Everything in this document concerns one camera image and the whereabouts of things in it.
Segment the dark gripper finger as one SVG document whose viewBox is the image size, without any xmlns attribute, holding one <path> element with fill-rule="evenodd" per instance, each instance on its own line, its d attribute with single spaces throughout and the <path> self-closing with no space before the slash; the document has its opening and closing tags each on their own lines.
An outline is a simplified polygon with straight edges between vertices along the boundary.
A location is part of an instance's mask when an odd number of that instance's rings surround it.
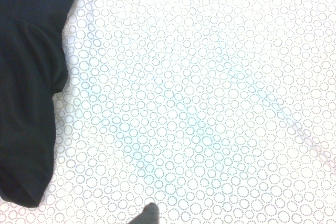
<svg viewBox="0 0 336 224">
<path fill-rule="evenodd" d="M 130 221 L 130 224 L 159 224 L 159 208 L 151 202 L 143 208 L 141 214 Z"/>
</svg>

